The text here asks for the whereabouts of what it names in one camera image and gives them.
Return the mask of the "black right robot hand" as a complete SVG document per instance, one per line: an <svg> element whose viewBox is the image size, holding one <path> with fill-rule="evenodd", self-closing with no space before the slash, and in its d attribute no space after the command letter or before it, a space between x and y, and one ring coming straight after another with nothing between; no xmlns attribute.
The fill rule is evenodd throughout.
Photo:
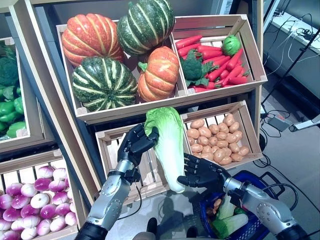
<svg viewBox="0 0 320 240"><path fill-rule="evenodd" d="M180 175L177 181L192 188L206 188L212 193L223 193L224 184L230 177L218 164L184 153L184 175Z"/></svg>

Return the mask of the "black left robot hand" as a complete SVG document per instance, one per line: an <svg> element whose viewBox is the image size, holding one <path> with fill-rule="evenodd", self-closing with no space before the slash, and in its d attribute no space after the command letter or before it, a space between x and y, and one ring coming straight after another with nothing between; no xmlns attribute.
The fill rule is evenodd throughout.
<svg viewBox="0 0 320 240"><path fill-rule="evenodd" d="M137 167L141 162L142 154L158 143L159 136L157 127L152 127L151 133L146 135L144 125L137 124L126 133L117 151L117 161L127 160Z"/></svg>

